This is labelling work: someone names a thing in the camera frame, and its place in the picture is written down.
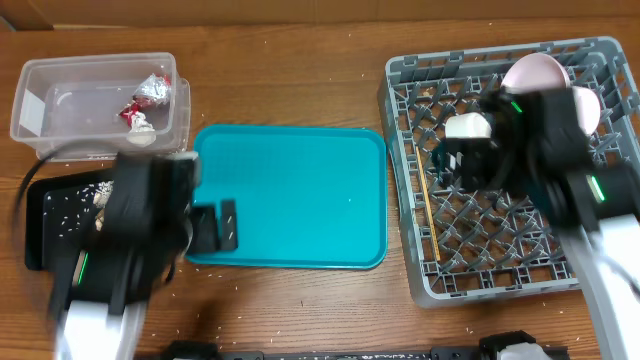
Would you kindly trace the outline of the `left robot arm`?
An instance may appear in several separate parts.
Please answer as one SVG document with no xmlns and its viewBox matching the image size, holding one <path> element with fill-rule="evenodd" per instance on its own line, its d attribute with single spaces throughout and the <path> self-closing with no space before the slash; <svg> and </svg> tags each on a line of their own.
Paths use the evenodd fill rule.
<svg viewBox="0 0 640 360">
<path fill-rule="evenodd" d="M 194 201 L 200 170 L 193 152 L 117 155 L 106 202 L 55 253 L 55 358 L 133 358 L 151 295 L 177 260 L 237 248 L 235 202 Z"/>
</svg>

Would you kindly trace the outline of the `rice and meat leftovers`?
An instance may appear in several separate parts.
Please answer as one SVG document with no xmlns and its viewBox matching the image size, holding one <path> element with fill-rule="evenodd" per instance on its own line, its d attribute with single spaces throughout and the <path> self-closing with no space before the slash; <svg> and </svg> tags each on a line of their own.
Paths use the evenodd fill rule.
<svg viewBox="0 0 640 360">
<path fill-rule="evenodd" d="M 52 190 L 43 210 L 43 244 L 53 252 L 93 247 L 101 237 L 104 210 L 113 182 L 103 181 Z"/>
</svg>

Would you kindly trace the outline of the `white bowl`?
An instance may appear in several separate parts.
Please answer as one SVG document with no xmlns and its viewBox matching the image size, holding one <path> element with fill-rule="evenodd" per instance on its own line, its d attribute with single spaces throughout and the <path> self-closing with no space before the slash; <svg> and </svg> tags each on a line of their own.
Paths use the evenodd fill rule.
<svg viewBox="0 0 640 360">
<path fill-rule="evenodd" d="M 491 134 L 489 121 L 477 112 L 452 116 L 445 123 L 446 139 L 489 139 Z"/>
</svg>

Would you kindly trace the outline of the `red foil snack wrapper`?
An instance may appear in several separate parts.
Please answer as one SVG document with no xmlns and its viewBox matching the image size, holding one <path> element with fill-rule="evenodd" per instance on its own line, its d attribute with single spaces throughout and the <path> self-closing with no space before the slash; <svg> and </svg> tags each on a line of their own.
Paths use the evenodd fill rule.
<svg viewBox="0 0 640 360">
<path fill-rule="evenodd" d="M 139 118 L 145 109 L 166 105 L 171 97 L 171 79 L 168 75 L 152 73 L 134 91 L 131 100 L 118 113 L 118 116 L 133 128 L 134 119 Z"/>
</svg>

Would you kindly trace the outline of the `paper napkin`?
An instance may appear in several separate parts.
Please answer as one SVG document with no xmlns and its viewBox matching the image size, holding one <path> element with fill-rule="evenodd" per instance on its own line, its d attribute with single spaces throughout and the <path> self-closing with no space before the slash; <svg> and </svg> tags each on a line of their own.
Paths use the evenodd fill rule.
<svg viewBox="0 0 640 360">
<path fill-rule="evenodd" d="M 136 112 L 131 116 L 131 129 L 127 140 L 138 147 L 147 147 L 156 140 L 155 129 L 146 121 L 144 113 Z"/>
</svg>

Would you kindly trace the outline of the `wooden chopstick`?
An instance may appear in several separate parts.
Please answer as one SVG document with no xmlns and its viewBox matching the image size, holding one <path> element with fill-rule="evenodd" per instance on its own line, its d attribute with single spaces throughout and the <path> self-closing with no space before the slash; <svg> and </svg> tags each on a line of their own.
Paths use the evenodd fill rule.
<svg viewBox="0 0 640 360">
<path fill-rule="evenodd" d="M 431 243 L 432 243 L 432 249 L 434 252 L 434 258 L 437 262 L 441 261 L 441 255 L 440 255 L 440 249 L 439 249 L 439 243 L 437 240 L 437 234 L 436 234 L 436 227 L 435 227 L 435 223 L 434 223 L 434 219 L 433 219 L 433 213 L 432 213 L 432 209 L 431 209 L 431 203 L 430 203 L 430 195 L 429 195 L 429 191 L 428 191 L 428 186 L 427 186 L 427 178 L 424 172 L 424 166 L 422 163 L 422 158 L 421 158 L 421 153 L 420 150 L 418 148 L 418 146 L 414 146 L 414 150 L 415 150 L 415 155 L 416 155 L 416 161 L 417 161 L 417 166 L 418 166 L 418 177 L 419 177 L 419 181 L 420 181 L 420 186 L 422 189 L 422 193 L 423 193 L 423 198 L 424 198 L 424 202 L 425 202 L 425 209 L 426 209 L 426 214 L 427 214 L 427 220 L 428 220 L 428 224 L 429 224 L 429 232 L 430 232 L 430 238 L 431 238 Z"/>
</svg>

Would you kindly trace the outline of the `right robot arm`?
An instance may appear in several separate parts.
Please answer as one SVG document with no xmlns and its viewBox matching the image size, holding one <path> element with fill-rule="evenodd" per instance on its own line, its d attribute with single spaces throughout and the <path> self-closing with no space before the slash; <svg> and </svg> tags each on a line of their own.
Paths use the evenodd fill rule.
<svg viewBox="0 0 640 360">
<path fill-rule="evenodd" d="M 639 334 L 639 269 L 622 253 L 639 237 L 639 181 L 620 165 L 599 168 L 589 158 L 569 90 L 497 93 L 498 122 L 466 121 L 473 144 L 497 147 L 465 166 L 484 190 L 524 192 L 541 210 L 577 270 L 601 351 L 635 359 Z M 384 112 L 385 129 L 213 125 L 196 137 L 201 182 L 197 207 L 231 200 L 237 249 L 204 253 L 198 261 L 260 267 L 370 269 L 387 251 L 389 173 L 402 215 L 414 198 L 403 136 Z"/>
</svg>

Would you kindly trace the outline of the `pink plate with food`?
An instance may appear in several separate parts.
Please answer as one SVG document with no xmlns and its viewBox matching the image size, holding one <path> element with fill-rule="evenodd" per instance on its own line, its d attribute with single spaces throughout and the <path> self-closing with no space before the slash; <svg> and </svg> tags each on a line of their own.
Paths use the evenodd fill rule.
<svg viewBox="0 0 640 360">
<path fill-rule="evenodd" d="M 529 54 L 516 61 L 501 83 L 510 93 L 566 88 L 569 85 L 565 68 L 552 56 L 543 53 Z"/>
</svg>

